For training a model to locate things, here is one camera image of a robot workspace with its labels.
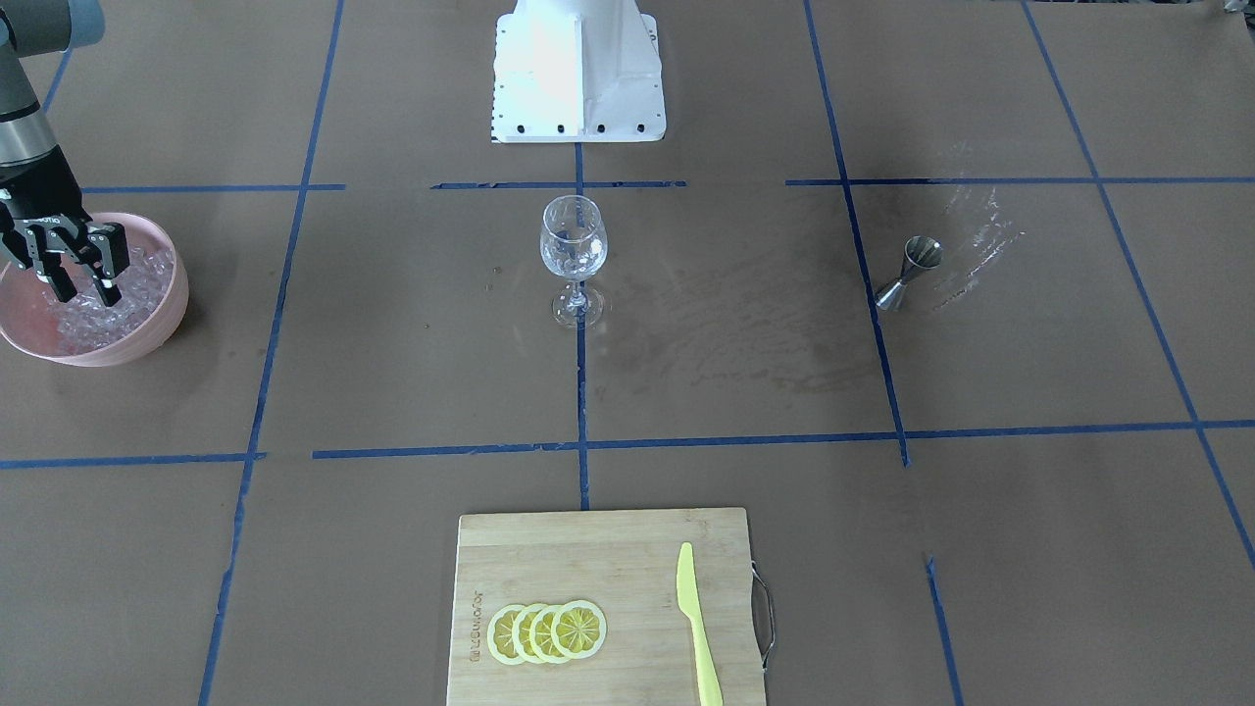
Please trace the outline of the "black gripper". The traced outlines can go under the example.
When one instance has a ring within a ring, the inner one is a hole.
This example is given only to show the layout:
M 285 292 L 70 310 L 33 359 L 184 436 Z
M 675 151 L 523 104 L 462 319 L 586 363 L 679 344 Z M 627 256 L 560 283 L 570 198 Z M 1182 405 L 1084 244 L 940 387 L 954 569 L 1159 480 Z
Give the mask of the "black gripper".
M 59 303 L 77 296 L 75 283 L 61 265 L 61 256 L 73 253 L 67 241 L 69 232 L 63 227 L 19 227 L 18 237 L 8 232 L 23 219 L 73 218 L 88 221 L 82 209 L 82 189 L 73 176 L 64 150 L 56 145 L 45 155 L 23 164 L 1 166 L 1 187 L 8 192 L 3 206 L 8 218 L 3 219 L 3 246 L 10 260 L 20 270 L 31 270 L 51 290 Z M 87 245 L 82 250 L 82 263 L 92 271 L 93 285 L 104 307 L 120 303 L 120 290 L 115 278 L 129 268 L 129 250 L 125 227 L 103 223 L 87 231 Z

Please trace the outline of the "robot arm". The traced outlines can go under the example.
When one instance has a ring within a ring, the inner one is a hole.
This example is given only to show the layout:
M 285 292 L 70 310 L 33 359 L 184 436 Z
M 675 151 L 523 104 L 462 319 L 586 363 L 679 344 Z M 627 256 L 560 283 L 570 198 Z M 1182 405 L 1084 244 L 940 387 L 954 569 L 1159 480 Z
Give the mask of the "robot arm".
M 115 280 L 129 267 L 125 228 L 93 219 L 23 58 L 99 43 L 98 1 L 1 4 L 1 232 L 18 270 L 31 270 L 61 303 L 77 297 L 63 260 L 90 278 L 104 307 L 120 301 Z

